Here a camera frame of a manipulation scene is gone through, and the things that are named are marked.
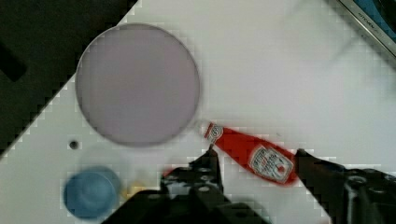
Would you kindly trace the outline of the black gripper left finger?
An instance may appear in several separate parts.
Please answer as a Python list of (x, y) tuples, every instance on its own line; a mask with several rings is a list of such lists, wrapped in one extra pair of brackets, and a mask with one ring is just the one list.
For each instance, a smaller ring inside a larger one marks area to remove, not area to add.
[(160, 184), (161, 191), (168, 193), (171, 199), (188, 195), (193, 188), (203, 186), (210, 186), (223, 192), (219, 157), (213, 145), (187, 166), (177, 167), (164, 173)]

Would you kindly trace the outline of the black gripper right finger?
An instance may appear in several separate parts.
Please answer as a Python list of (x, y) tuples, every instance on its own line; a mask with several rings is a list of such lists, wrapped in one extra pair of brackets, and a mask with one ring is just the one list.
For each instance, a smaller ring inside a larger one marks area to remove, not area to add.
[(295, 154), (296, 174), (330, 217), (332, 224), (396, 224), (396, 182), (376, 169), (347, 169)]

